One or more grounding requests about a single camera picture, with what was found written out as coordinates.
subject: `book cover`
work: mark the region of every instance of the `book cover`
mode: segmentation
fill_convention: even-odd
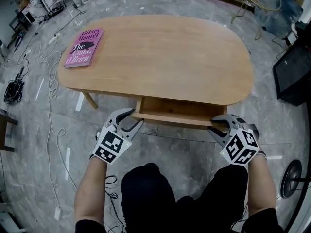
[[[89,66],[103,33],[101,28],[81,32],[70,49],[65,68]]]

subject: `gray tile floor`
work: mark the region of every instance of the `gray tile floor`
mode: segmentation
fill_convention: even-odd
[[[29,45],[33,52],[28,59],[32,60],[38,55],[39,45],[36,42],[42,42],[42,47],[46,46],[53,34],[71,19],[69,11],[72,9],[70,5],[39,29],[39,35]],[[238,7],[215,0],[93,0],[81,7],[81,10],[84,9],[87,13],[79,15],[76,18],[77,23],[73,21],[61,31],[62,37],[57,40],[54,50],[62,52],[78,30],[90,21],[104,17],[170,14],[213,20],[230,28],[243,40],[251,53],[255,82],[251,94],[242,102],[229,106],[228,112],[243,117],[249,123],[255,123],[261,133],[259,141],[263,150],[268,156],[281,158],[268,160],[277,196],[281,177],[289,162],[293,159],[301,160],[304,173],[306,172],[309,151],[306,107],[294,107],[276,99],[272,65],[282,48],[271,41],[273,36],[267,32],[263,32],[260,40],[253,40],[258,28],[253,14],[246,12],[244,17],[239,17],[234,24],[230,24],[231,17]],[[7,82],[18,73],[18,58],[35,30],[33,28],[27,33],[7,68],[3,65],[0,67],[0,82],[4,84],[1,97]],[[56,58],[57,56],[54,56],[54,60],[50,59],[50,63],[55,62]],[[73,232],[75,188],[66,176],[57,148],[57,137],[52,133],[48,142],[51,174],[63,210],[60,220],[54,219],[56,201],[49,181],[46,155],[49,131],[47,66],[33,61],[29,64],[29,73],[24,80],[24,96],[21,103],[8,106],[1,102],[1,108],[19,121],[16,127],[8,127],[7,130],[8,143],[16,148],[16,152],[1,152],[6,192],[16,217],[30,232]],[[56,95],[57,98],[51,101],[52,125],[56,132],[61,128],[66,129],[66,134],[58,137],[59,147],[63,158],[67,148],[71,149],[67,168],[78,186],[95,143],[96,131],[102,127],[113,110],[132,107],[135,101],[93,94],[99,109],[93,110],[84,100],[81,110],[76,111],[78,92],[60,85]],[[130,119],[125,124],[129,125],[132,122]],[[134,139],[131,149],[114,165],[109,166],[108,174],[117,175],[120,183],[124,174],[132,168],[154,162],[168,178],[176,199],[184,195],[196,198],[215,172],[227,165],[219,152],[220,146],[207,131],[145,124]],[[116,204],[122,218],[120,187],[117,186],[113,190],[120,195]],[[299,196],[300,191],[296,191],[289,199],[277,200],[278,220],[283,228],[288,224]],[[109,213],[109,200],[106,200],[106,204],[104,220],[109,227],[113,227],[117,222]],[[238,223],[234,229],[239,231],[242,224]]]

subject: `wire bundle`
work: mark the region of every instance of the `wire bundle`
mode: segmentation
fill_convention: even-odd
[[[6,104],[18,103],[23,97],[23,87],[25,82],[23,81],[24,76],[28,71],[23,75],[24,67],[22,67],[19,73],[16,75],[15,80],[10,80],[8,86],[6,87],[3,101]]]
[[[112,182],[105,182],[106,185],[108,185],[108,184],[115,184],[115,183],[116,183],[116,184],[115,184],[114,187],[106,187],[107,189],[112,189],[112,188],[115,188],[116,186],[118,186],[118,178],[117,178],[115,175],[107,176],[107,177],[106,177],[106,180],[109,179],[109,178],[115,178],[115,179],[114,179],[114,181],[112,181]],[[113,193],[108,193],[106,190],[105,190],[105,193],[110,197],[110,202],[111,202],[111,206],[110,206],[110,210],[109,210],[109,211],[110,211],[110,214],[111,214],[111,207],[112,207],[113,210],[114,210],[114,213],[115,213],[115,215],[116,215],[116,217],[117,217],[117,221],[120,222],[119,225],[114,226],[114,227],[112,227],[111,229],[109,229],[107,233],[109,233],[110,231],[112,231],[112,229],[114,229],[114,228],[116,228],[116,227],[121,227],[121,228],[122,228],[121,232],[122,232],[122,233],[126,233],[126,231],[124,231],[124,228],[125,228],[124,223],[119,219],[118,213],[117,213],[117,210],[116,210],[116,207],[115,207],[115,204],[114,204],[114,200],[116,200],[119,196],[118,196],[117,193],[115,193],[115,192],[113,192]]]

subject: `cable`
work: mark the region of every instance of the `cable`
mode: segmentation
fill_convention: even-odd
[[[41,29],[41,27],[38,28],[38,29],[36,30],[36,32],[34,33],[34,35],[33,35],[33,36],[31,37],[31,39],[29,40],[29,42],[28,42],[28,44],[27,44],[27,46],[26,46],[24,52],[22,53],[22,55],[21,55],[20,58],[18,59],[18,62],[17,62],[17,65],[18,65],[18,66],[21,64],[21,63],[19,63],[19,61],[20,61],[21,57],[24,56],[24,53],[26,52],[26,50],[27,50],[27,48],[28,48],[28,46],[29,46],[31,40],[32,40],[36,35],[39,34],[39,33],[38,33],[38,30]]]
[[[8,60],[4,63],[5,68],[8,66],[8,63],[9,63],[10,59],[13,58],[14,54],[15,54],[15,51],[13,52],[12,56],[10,58],[8,58]]]
[[[108,230],[107,233],[109,233],[110,231],[112,231],[115,227],[121,227],[121,225],[117,225],[117,226],[112,227],[111,229]]]
[[[242,218],[241,218],[239,221],[234,222],[234,223],[232,224],[232,226],[231,226],[231,229],[232,229],[237,223],[244,222],[244,221],[247,220],[247,219],[243,220],[244,217],[245,217],[245,215],[246,215],[246,213],[247,213],[247,210],[245,211],[245,208],[246,208],[247,206],[248,206],[248,203],[247,203],[246,206],[244,207],[244,212],[243,212]]]
[[[71,177],[71,175],[70,175],[70,173],[69,173],[69,171],[68,171],[68,169],[67,169],[67,167],[66,167],[66,165],[65,165],[65,162],[64,162],[64,159],[63,159],[63,155],[62,155],[62,153],[61,153],[61,151],[60,151],[60,148],[59,148],[58,137],[64,136],[65,133],[66,133],[66,129],[65,129],[65,128],[61,128],[61,129],[59,129],[58,132],[56,132],[56,131],[54,130],[54,128],[53,128],[52,120],[51,120],[51,100],[55,100],[55,99],[57,98],[56,92],[57,92],[57,88],[58,88],[58,81],[57,81],[57,79],[56,79],[56,74],[57,74],[57,73],[56,73],[56,72],[53,73],[53,72],[52,72],[52,68],[53,68],[56,64],[59,63],[59,61],[60,61],[60,59],[61,59],[61,56],[62,56],[62,53],[59,52],[59,51],[56,51],[56,52],[52,53],[52,51],[53,51],[53,49],[54,49],[54,47],[55,47],[55,45],[56,45],[56,42],[57,42],[57,40],[55,40],[55,43],[54,43],[52,49],[51,49],[49,52],[45,52],[45,53],[43,53],[43,50],[44,50],[49,44],[48,44],[46,47],[44,47],[43,49],[41,49],[42,43],[41,43],[41,42],[37,42],[37,43],[40,45],[38,56],[36,56],[35,58],[33,58],[31,61],[29,61],[29,60],[28,60],[27,58],[25,58],[25,57],[24,57],[24,59],[27,60],[26,65],[30,64],[33,60],[37,59],[37,62],[40,63],[40,64],[46,63],[47,66],[48,66],[48,69],[49,69],[49,84],[48,84],[48,86],[49,86],[49,95],[48,95],[48,103],[49,103],[49,106],[48,106],[49,132],[48,132],[47,142],[46,142],[46,154],[47,154],[48,163],[49,163],[49,177],[50,177],[51,185],[52,185],[52,187],[53,187],[53,192],[54,192],[55,199],[56,199],[56,202],[57,202],[57,207],[60,208],[59,199],[58,199],[58,196],[57,196],[57,193],[56,193],[56,189],[55,189],[55,186],[54,186],[54,184],[53,184],[52,177],[51,177],[51,161],[50,161],[50,155],[49,155],[49,149],[48,149],[48,146],[49,146],[49,138],[50,138],[50,135],[51,135],[51,131],[56,135],[56,144],[57,144],[58,152],[59,152],[60,157],[61,157],[61,161],[62,161],[62,163],[63,163],[63,165],[64,165],[64,167],[65,167],[65,170],[66,170],[66,172],[68,173],[68,176],[70,177],[70,180],[71,180],[71,182],[72,182],[72,184],[73,184],[73,186],[74,186],[74,188],[75,188],[76,190],[77,190],[77,186],[75,185],[75,183],[74,183],[74,181],[73,181],[73,179],[72,179],[72,177]],[[57,59],[57,61],[56,61],[54,64],[52,64],[52,65],[50,66],[48,60],[49,60],[52,56],[54,56],[55,54],[59,54],[59,58]],[[116,185],[116,186],[118,185],[118,178],[117,178],[115,175],[110,175],[110,176],[107,176],[107,177],[106,177],[106,179],[109,179],[109,178],[115,178],[115,179],[114,179],[113,181],[111,181],[111,182],[106,182],[105,184],[115,184],[115,183],[116,183],[115,185]],[[117,214],[116,208],[115,208],[114,203],[113,203],[113,199],[118,198],[118,195],[117,195],[116,193],[111,193],[111,194],[108,193],[108,192],[106,192],[106,193],[109,195],[109,197],[110,197],[110,199],[111,199],[111,203],[112,203],[112,205],[113,205],[113,208],[114,208],[114,211],[115,211],[115,214],[116,214],[116,216],[117,216],[118,221],[121,222],[120,219],[118,218],[118,214]],[[109,228],[107,224],[104,223],[104,225],[109,229],[109,231],[112,231],[112,229]]]
[[[79,11],[79,14],[75,15],[64,27],[62,27],[60,30],[56,31],[56,33],[54,34],[54,37],[56,37],[56,34],[57,34],[58,32],[60,32],[61,30],[63,30],[68,24],[70,24],[70,23],[72,22],[72,20],[74,20],[78,15],[82,15],[82,14],[84,14],[84,13],[87,12],[87,10],[81,11],[81,10],[79,10],[78,8],[76,8],[76,10]]]
[[[27,67],[27,72],[23,75],[23,78],[24,78],[24,76],[25,76],[25,75],[28,73],[28,71],[29,71],[29,67],[28,67],[28,65],[29,65],[29,60],[28,60],[26,57],[24,57],[24,59],[27,60],[28,63],[25,63],[25,65],[26,65],[26,67]]]
[[[2,159],[1,150],[0,150],[0,157],[1,157],[1,164],[2,164],[2,175],[3,175],[4,191],[6,191],[5,177],[4,177],[4,168],[3,168],[3,159]]]
[[[108,183],[108,182],[105,182],[105,184],[114,184],[115,182],[118,181],[118,178],[117,178],[115,175],[107,176],[106,179],[108,179],[108,178],[115,178],[115,180],[114,180],[113,182],[109,182],[109,183]],[[124,228],[125,228],[124,223],[119,219],[118,213],[117,213],[117,210],[116,210],[116,207],[115,207],[115,204],[114,204],[114,202],[113,202],[113,200],[117,199],[119,196],[118,196],[117,193],[115,193],[115,192],[113,192],[113,193],[108,193],[106,190],[105,190],[105,193],[110,197],[111,207],[112,207],[113,210],[114,210],[114,213],[115,213],[115,215],[116,215],[116,217],[117,217],[117,220],[120,222],[120,224],[117,225],[117,226],[122,227],[121,232],[124,233]]]
[[[3,101],[5,104],[10,104],[10,103],[18,103],[21,101],[23,97],[23,87],[24,87],[24,81],[22,80],[24,76],[28,73],[28,71],[22,75],[24,71],[24,67],[22,67],[19,71],[19,73],[15,76],[14,80],[10,80],[8,82],[8,86],[6,87]]]

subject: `black shirt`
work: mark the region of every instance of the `black shirt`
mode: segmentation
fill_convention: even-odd
[[[104,226],[92,220],[81,220],[76,223],[75,233],[106,233]],[[276,210],[266,209],[252,215],[243,225],[242,233],[283,233],[278,225]]]

